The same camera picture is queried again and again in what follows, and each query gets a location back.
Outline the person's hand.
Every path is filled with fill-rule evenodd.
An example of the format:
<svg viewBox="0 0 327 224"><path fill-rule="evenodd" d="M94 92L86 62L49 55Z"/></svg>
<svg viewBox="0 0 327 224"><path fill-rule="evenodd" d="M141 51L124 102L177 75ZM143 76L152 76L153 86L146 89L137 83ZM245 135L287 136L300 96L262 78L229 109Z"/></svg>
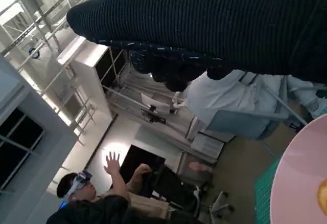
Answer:
<svg viewBox="0 0 327 224"><path fill-rule="evenodd" d="M120 154L115 152L109 152L106 156L106 165L104 165L104 170L111 176L118 174L120 170Z"/></svg>
<svg viewBox="0 0 327 224"><path fill-rule="evenodd" d="M137 168L137 173L139 175L150 173L151 171L152 171L151 167L147 164L140 164Z"/></svg>

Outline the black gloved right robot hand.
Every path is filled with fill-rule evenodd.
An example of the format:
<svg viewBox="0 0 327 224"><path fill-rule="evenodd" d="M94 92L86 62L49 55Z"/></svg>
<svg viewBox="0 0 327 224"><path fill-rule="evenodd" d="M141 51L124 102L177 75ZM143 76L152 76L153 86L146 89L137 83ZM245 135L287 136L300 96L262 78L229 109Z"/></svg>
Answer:
<svg viewBox="0 0 327 224"><path fill-rule="evenodd" d="M326 0L88 0L66 20L97 44L326 83Z"/></svg>

